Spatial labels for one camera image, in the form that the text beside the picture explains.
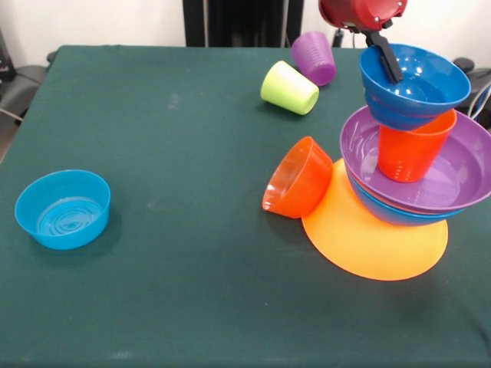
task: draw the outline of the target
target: plastic cup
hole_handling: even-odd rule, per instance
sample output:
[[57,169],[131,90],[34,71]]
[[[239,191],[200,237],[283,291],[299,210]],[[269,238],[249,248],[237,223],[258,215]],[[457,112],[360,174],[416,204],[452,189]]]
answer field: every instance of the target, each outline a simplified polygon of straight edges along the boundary
[[421,180],[447,141],[456,120],[456,111],[450,110],[416,130],[395,130],[381,125],[379,170],[397,182]]
[[319,98],[319,88],[284,61],[272,66],[261,86],[261,98],[294,113],[305,115]]
[[332,160],[307,136],[279,164],[262,199],[262,208],[292,219],[308,215],[329,187]]
[[318,86],[330,83],[336,76],[336,63],[325,34],[307,32],[292,45],[292,57],[301,73]]

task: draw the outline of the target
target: orange bowl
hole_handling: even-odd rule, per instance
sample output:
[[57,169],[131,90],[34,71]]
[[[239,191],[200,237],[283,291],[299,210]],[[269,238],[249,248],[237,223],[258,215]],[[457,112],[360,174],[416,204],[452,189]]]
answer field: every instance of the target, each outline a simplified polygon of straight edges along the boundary
[[307,136],[279,164],[262,198],[262,208],[292,219],[306,216],[321,201],[331,176],[331,158]]

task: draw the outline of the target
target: tipped over cup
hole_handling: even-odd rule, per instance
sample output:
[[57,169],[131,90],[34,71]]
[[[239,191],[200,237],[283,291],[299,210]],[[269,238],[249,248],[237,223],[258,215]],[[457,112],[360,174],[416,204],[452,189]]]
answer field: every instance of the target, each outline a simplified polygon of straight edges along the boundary
[[301,73],[318,86],[330,83],[336,76],[336,63],[325,34],[311,31],[302,34],[292,45],[292,58]]
[[329,187],[332,160],[307,136],[281,161],[262,198],[262,208],[291,219],[312,212]]
[[319,98],[319,88],[284,61],[278,61],[266,74],[261,98],[299,115],[309,113]]

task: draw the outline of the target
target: green cup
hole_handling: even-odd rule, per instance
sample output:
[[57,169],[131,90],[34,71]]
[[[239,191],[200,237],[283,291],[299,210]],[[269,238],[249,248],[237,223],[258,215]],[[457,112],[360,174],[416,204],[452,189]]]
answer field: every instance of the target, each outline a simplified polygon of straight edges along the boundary
[[262,82],[261,98],[305,115],[314,108],[319,98],[319,88],[284,61],[278,61]]

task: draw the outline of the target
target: black pole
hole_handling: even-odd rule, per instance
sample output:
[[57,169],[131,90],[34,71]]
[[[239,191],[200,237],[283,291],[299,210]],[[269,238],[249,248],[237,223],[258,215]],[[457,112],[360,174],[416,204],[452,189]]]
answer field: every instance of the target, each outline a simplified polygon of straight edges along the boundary
[[15,78],[15,69],[7,51],[7,45],[0,29],[0,81],[9,82]]

